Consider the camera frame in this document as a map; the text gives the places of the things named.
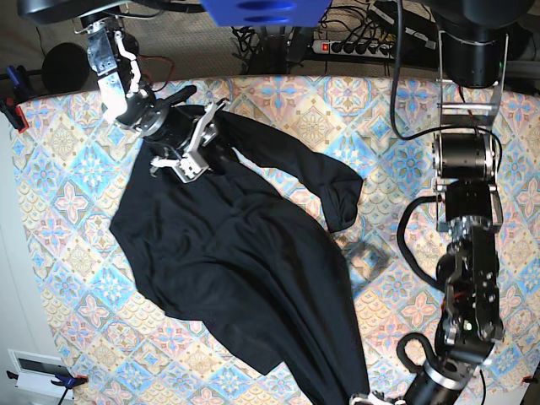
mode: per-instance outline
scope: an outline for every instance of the cable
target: cable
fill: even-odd
[[[355,41],[355,45],[358,45],[358,43],[360,42],[360,40],[362,39],[362,37],[364,36],[364,33],[365,31],[373,24],[373,21],[370,21],[368,24],[364,24],[362,23],[361,25],[359,25],[358,27],[356,27],[353,32],[351,32],[347,38],[345,38],[344,40],[342,40],[342,44],[346,43],[346,42],[349,42],[352,38],[353,38],[353,35],[357,36],[357,40]],[[362,30],[362,33],[360,35],[356,34],[356,31],[358,31],[359,29],[363,28]]]
[[[175,73],[175,63],[173,62],[173,60],[169,59],[168,57],[154,57],[154,56],[148,57],[146,55],[140,55],[140,54],[138,56],[141,57],[142,59],[154,59],[157,61],[163,61],[163,62],[169,63],[170,70],[169,70],[169,74],[167,75],[167,79],[165,80],[163,86],[161,86],[159,89],[153,89],[153,91],[157,93],[163,90],[165,87],[167,87],[167,84],[169,84],[169,82],[172,80],[172,76]]]
[[[110,11],[105,10],[103,13],[108,15],[113,15],[115,17],[123,17],[124,19],[155,19],[159,17],[161,14],[163,14],[165,11],[160,10],[157,13],[154,14],[134,14],[134,13],[122,13],[120,11]]]
[[[405,351],[405,348],[407,347],[407,343],[409,343],[411,340],[416,340],[422,345],[422,349],[424,350],[426,361],[429,364],[431,365],[437,364],[437,357],[435,356],[435,353],[433,352],[433,348],[431,347],[431,343],[429,342],[428,338],[424,336],[422,333],[411,332],[403,336],[401,339],[399,339],[399,342],[397,342],[397,346],[396,346],[397,357],[402,362],[403,366],[410,373],[420,374],[422,370],[424,369],[423,366],[414,363],[408,357],[407,352]]]
[[[258,38],[252,27],[230,28],[237,39],[236,47],[238,50],[238,53],[233,53],[232,56],[242,61],[240,74],[247,74],[253,62],[253,56],[261,49],[261,43],[257,42],[252,45],[253,40]]]
[[[405,229],[407,228],[408,221],[411,218],[411,215],[413,214],[414,209],[418,205],[426,204],[426,203],[435,203],[436,201],[437,201],[437,196],[427,196],[427,197],[419,197],[413,200],[410,204],[408,204],[407,207],[405,208],[405,212],[403,213],[402,218],[399,220],[399,225],[397,226],[396,238],[397,238],[397,247],[399,247],[399,251],[402,253],[403,258],[405,259],[407,264],[411,267],[414,274],[416,274],[418,277],[420,277],[423,281],[425,281],[434,289],[438,289],[439,291],[444,292],[444,288],[441,285],[441,283],[438,280],[435,280],[434,278],[432,278],[420,267],[419,263],[416,261],[413,253],[410,251],[410,249],[407,246],[407,243],[405,242]]]
[[[62,394],[62,397],[60,398],[60,401],[58,401],[57,405],[62,405],[62,402],[64,402],[64,398],[66,397],[66,394],[68,393],[69,388],[66,388],[66,391]]]
[[[403,1],[396,0],[397,3],[397,38],[396,38],[396,55],[394,56],[394,75],[391,82],[391,94],[390,94],[390,123],[391,129],[394,131],[396,136],[403,141],[410,141],[416,138],[420,138],[423,135],[428,133],[443,131],[446,129],[474,129],[475,131],[480,131],[489,134],[499,147],[499,162],[497,164],[497,171],[500,169],[500,165],[503,159],[503,145],[499,137],[491,132],[489,129],[477,127],[475,125],[448,125],[443,127],[433,127],[429,129],[424,129],[414,135],[408,137],[403,136],[398,130],[396,125],[396,97],[397,97],[397,82],[399,81],[399,73],[402,65],[402,40],[403,40]]]
[[[364,27],[364,29],[362,30],[362,33],[360,35],[356,35],[356,36],[358,36],[358,39],[353,43],[353,46],[357,46],[360,43],[362,38],[364,38],[365,31],[367,31],[367,29],[373,24],[375,24],[375,23],[373,21],[370,21],[366,25],[361,25],[361,26],[357,27],[357,29],[362,28],[362,27]],[[368,46],[371,43],[371,41],[373,40],[373,37],[375,36],[375,34],[377,32],[377,27],[374,26],[373,28],[375,30],[375,33],[372,35],[372,39],[368,42]],[[350,36],[346,40],[344,40],[343,43],[348,42],[349,39],[350,39]]]
[[[403,141],[408,141],[417,138],[418,134],[404,137],[398,130],[396,125],[396,95],[397,82],[399,81],[399,73],[402,68],[402,42],[403,42],[403,2],[396,0],[397,4],[397,37],[396,37],[396,54],[394,55],[394,76],[391,81],[390,93],[390,124],[391,129]]]
[[[328,24],[333,24],[333,23],[339,23],[339,24],[341,24],[342,26],[344,26],[344,27],[347,29],[347,31],[349,32],[349,34],[350,34],[350,33],[353,33],[354,30],[356,30],[357,28],[359,28],[359,27],[356,27],[356,28],[353,30],[353,29],[351,29],[348,25],[346,25],[343,21],[340,21],[339,19],[329,19],[329,20],[327,20],[327,21],[324,21],[324,22],[321,24],[321,27],[325,29],[325,28],[328,26]]]
[[[44,57],[47,56],[47,54],[45,53],[45,50],[43,49],[43,41],[41,40],[41,32],[40,32],[40,29],[35,27],[35,30],[37,31],[37,36],[40,38],[40,48],[41,48],[41,53],[43,54]]]
[[[482,379],[482,403],[481,405],[484,405],[486,402],[486,380],[483,378],[483,372],[480,370],[480,378]]]
[[[465,95],[463,94],[462,86],[457,86],[457,93],[459,93],[459,96],[462,98],[463,103],[466,104],[467,102],[465,101]],[[474,116],[472,111],[470,110],[467,110],[467,111],[469,113],[469,116]]]
[[[176,13],[206,13],[204,7],[200,4],[179,4],[174,2],[166,2],[163,0],[132,0],[134,3],[143,6],[154,8],[156,10],[174,11]]]

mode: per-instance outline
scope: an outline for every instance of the blue object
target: blue object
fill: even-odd
[[[82,386],[83,384],[88,382],[87,377],[66,377],[64,375],[55,374],[55,378],[59,381],[51,381],[52,384],[55,386],[64,386],[67,390],[73,389],[75,386]]]
[[[219,26],[315,27],[332,0],[201,0]]]
[[[13,86],[19,92],[24,94],[24,96],[26,97],[25,100],[27,100],[29,97],[32,96],[33,92],[28,88],[28,86],[24,82],[24,79],[21,77],[20,72],[15,67],[9,65],[6,68],[6,73],[8,74],[9,78],[11,79],[11,81],[13,83]]]

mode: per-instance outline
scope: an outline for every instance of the black garment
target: black garment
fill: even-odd
[[[353,170],[256,121],[216,120],[248,159],[319,196],[330,231],[353,224],[362,186]],[[347,263],[324,229],[235,161],[188,184],[169,169],[153,178],[153,148],[143,144],[111,222],[139,292],[167,316],[203,321],[263,374],[284,361],[315,404],[368,393]]]

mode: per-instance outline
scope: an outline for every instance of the white wall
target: white wall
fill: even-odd
[[[506,394],[487,395],[485,405],[519,405],[526,391],[524,386]]]
[[[57,403],[25,395],[5,370],[14,371],[8,349],[59,357],[46,323],[19,211],[8,120],[0,114],[0,404]]]

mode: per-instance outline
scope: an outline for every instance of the black cable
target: black cable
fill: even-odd
[[[166,2],[163,0],[132,0],[134,3],[141,4],[148,8],[154,8],[156,10],[174,11],[176,13],[206,13],[204,7],[200,4],[179,4],[173,2]]]
[[[57,405],[62,405],[62,402],[64,402],[64,398],[66,397],[66,394],[68,393],[69,391],[69,388],[66,388],[66,391],[64,391],[64,393],[62,394],[62,397],[60,398],[60,401],[58,402]]]
[[[390,124],[391,129],[403,141],[408,141],[417,138],[416,135],[404,137],[398,130],[396,125],[396,95],[397,82],[399,81],[399,73],[402,68],[402,42],[403,42],[403,2],[396,0],[397,4],[397,38],[396,38],[396,54],[394,55],[394,76],[391,81],[390,93]]]
[[[391,94],[390,94],[390,123],[391,129],[394,131],[396,136],[403,141],[410,141],[416,138],[420,138],[423,135],[428,133],[443,131],[446,129],[474,129],[475,131],[480,131],[489,134],[499,147],[499,163],[497,164],[497,171],[500,169],[500,165],[503,159],[503,145],[499,137],[491,132],[489,129],[477,127],[475,125],[448,125],[443,127],[433,127],[429,129],[424,129],[414,135],[408,137],[403,136],[398,130],[396,125],[396,97],[397,97],[397,82],[399,81],[399,73],[402,65],[402,38],[403,38],[403,1],[396,0],[397,3],[397,38],[396,38],[396,54],[394,55],[394,75],[391,82]]]
[[[160,110],[161,108],[164,108],[166,106],[171,107],[178,103],[183,103],[187,101],[196,92],[197,92],[197,86],[190,84],[182,88],[180,91],[177,91],[176,93],[170,95],[166,99],[158,99],[157,104],[156,104],[156,110]]]
[[[367,31],[367,29],[373,24],[374,24],[374,22],[370,21],[368,24],[364,25],[364,29],[362,30],[362,33],[360,35],[356,35],[356,36],[358,36],[358,39],[353,43],[353,46],[357,46],[360,43],[362,38],[364,38],[365,31]]]
[[[44,57],[47,56],[47,54],[45,53],[45,50],[43,49],[43,41],[41,40],[41,32],[40,32],[40,29],[35,27],[35,30],[37,31],[37,36],[40,38],[40,48],[41,48],[41,53],[43,54]]]
[[[407,207],[405,208],[405,212],[403,213],[402,218],[399,220],[399,225],[397,226],[396,238],[397,238],[397,247],[399,247],[399,251],[402,253],[403,258],[405,259],[407,264],[411,267],[414,274],[416,274],[418,277],[420,277],[423,281],[425,281],[434,289],[438,289],[439,291],[444,292],[444,287],[443,285],[441,285],[441,282],[429,276],[420,267],[419,263],[416,261],[413,253],[410,251],[410,249],[407,246],[407,243],[405,242],[405,229],[407,228],[408,221],[410,220],[414,209],[418,205],[422,205],[426,203],[436,203],[436,201],[437,201],[437,196],[426,196],[426,197],[418,197],[417,199],[413,200],[410,204],[408,204]]]
[[[161,14],[163,14],[165,11],[160,10],[157,13],[154,14],[134,14],[134,13],[123,13],[123,12],[115,12],[110,10],[103,11],[103,14],[113,15],[116,17],[123,17],[124,19],[155,19],[159,17]]]
[[[356,28],[353,30],[353,29],[351,29],[348,25],[346,25],[343,21],[340,21],[339,19],[329,19],[329,20],[327,20],[327,21],[324,21],[323,24],[327,27],[328,24],[333,24],[333,23],[339,23],[339,24],[341,24],[342,26],[344,26],[344,27],[347,29],[347,31],[349,32],[349,34],[350,34],[350,33],[353,33],[354,30],[356,30],[356,29],[358,29],[358,28],[362,28],[362,25],[360,25],[359,27],[356,27]]]
[[[341,41],[342,44],[345,44],[347,42],[349,42],[352,38],[353,38],[353,35],[357,36],[357,40],[355,41],[355,45],[358,45],[358,42],[360,42],[360,40],[362,39],[362,37],[364,36],[364,33],[365,31],[368,29],[368,27],[373,24],[373,21],[370,21],[368,24],[364,24],[362,23],[361,25],[359,25],[358,27],[356,27],[349,35],[347,38],[345,38],[344,40]],[[362,30],[362,33],[360,35],[356,34],[356,31],[360,30],[361,28],[363,28]]]
[[[483,372],[480,370],[480,378],[482,379],[482,388],[483,388],[483,394],[482,394],[482,404],[486,402],[486,380],[483,378]]]
[[[459,93],[459,96],[462,98],[462,101],[464,103],[467,103],[465,101],[465,95],[463,94],[463,87],[462,86],[457,86],[457,93]]]
[[[407,343],[409,343],[411,340],[416,340],[422,345],[422,349],[424,350],[426,361],[429,364],[431,365],[437,364],[437,357],[435,356],[435,353],[433,352],[433,348],[431,347],[431,343],[429,342],[428,338],[424,336],[422,333],[411,332],[405,335],[404,337],[402,337],[401,339],[399,339],[399,342],[397,342],[397,346],[396,346],[397,357],[410,373],[419,374],[424,369],[423,366],[414,363],[408,357],[407,352],[405,351],[405,348],[407,347]]]

